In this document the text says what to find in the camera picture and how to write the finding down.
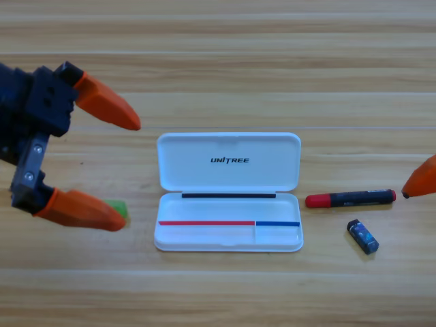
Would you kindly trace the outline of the orange black-tipped gripper finger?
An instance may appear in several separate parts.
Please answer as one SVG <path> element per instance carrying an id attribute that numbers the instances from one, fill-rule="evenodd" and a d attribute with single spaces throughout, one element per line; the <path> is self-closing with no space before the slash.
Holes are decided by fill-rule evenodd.
<path id="1" fill-rule="evenodd" d="M 428 158 L 411 174 L 402 188 L 405 198 L 425 196 L 435 193 L 436 155 Z"/>

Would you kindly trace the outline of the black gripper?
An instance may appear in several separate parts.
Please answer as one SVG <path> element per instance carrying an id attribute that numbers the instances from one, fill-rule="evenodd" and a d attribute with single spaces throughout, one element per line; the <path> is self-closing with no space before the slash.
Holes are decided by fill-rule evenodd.
<path id="1" fill-rule="evenodd" d="M 36 214 L 52 197 L 41 166 L 49 138 L 68 132 L 75 102 L 103 122 L 141 129 L 124 98 L 68 61 L 54 71 L 41 66 L 32 73 L 1 65 L 1 160 L 16 168 L 10 186 L 14 208 Z"/>

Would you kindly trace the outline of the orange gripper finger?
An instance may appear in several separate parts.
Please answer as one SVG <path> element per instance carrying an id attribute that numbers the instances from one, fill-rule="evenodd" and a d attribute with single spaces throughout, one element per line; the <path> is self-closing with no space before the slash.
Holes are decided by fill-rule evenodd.
<path id="1" fill-rule="evenodd" d="M 54 188 L 47 205 L 34 213 L 53 223 L 73 228 L 116 232 L 126 225 L 124 217 L 109 204 L 81 191 Z"/>

